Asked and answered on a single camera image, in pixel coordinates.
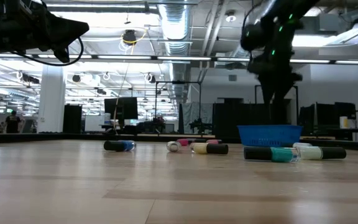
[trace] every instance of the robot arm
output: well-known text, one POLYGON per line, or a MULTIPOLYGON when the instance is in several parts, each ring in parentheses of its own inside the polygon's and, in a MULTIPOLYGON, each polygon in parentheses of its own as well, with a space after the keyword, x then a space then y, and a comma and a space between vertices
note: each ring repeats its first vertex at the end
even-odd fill
POLYGON ((25 57, 29 49, 52 50, 67 63, 68 46, 88 30, 85 22, 54 16, 42 1, 0 0, 0 53, 25 57))
POLYGON ((293 55, 292 40, 297 29, 302 29, 300 19, 319 0, 266 0, 256 16, 246 16, 241 34, 241 47, 252 51, 264 48, 263 53, 250 59, 248 71, 258 75, 264 103, 273 98, 273 122, 285 123, 284 97, 301 75, 293 73, 290 59, 293 55))

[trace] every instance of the white pillar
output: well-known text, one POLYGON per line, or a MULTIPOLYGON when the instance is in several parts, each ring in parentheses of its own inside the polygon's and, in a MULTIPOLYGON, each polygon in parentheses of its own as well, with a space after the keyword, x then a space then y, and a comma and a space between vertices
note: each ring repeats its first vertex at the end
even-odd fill
POLYGON ((38 132, 62 132, 65 110, 66 75, 62 67, 42 69, 38 132))

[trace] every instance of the white wall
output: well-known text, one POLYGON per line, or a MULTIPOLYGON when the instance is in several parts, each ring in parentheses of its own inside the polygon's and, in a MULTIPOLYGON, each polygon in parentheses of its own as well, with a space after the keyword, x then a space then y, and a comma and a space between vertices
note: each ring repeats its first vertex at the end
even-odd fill
POLYGON ((303 82, 298 85, 300 106, 348 102, 356 104, 358 109, 358 65, 309 65, 299 72, 307 74, 308 70, 310 78, 304 75, 303 82))

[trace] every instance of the blue plastic basket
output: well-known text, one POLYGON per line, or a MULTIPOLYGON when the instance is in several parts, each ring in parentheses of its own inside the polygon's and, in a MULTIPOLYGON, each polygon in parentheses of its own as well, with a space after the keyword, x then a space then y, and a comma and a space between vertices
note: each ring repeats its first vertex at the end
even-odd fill
POLYGON ((241 143, 245 146, 281 146, 299 142, 302 127, 294 125, 238 126, 241 143))

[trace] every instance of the computer monitor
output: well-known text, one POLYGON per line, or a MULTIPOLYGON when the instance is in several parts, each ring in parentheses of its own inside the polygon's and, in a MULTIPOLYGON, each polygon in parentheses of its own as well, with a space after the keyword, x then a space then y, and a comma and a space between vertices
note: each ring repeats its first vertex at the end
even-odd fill
POLYGON ((316 103, 317 123, 323 126, 338 126, 339 116, 335 105, 316 103))
POLYGON ((354 103, 335 102, 335 108, 339 117, 345 116, 348 119, 356 119, 356 105, 354 103))
POLYGON ((104 99, 104 112, 110 113, 111 117, 117 108, 117 119, 138 119, 137 118, 137 98, 122 97, 118 99, 104 99))

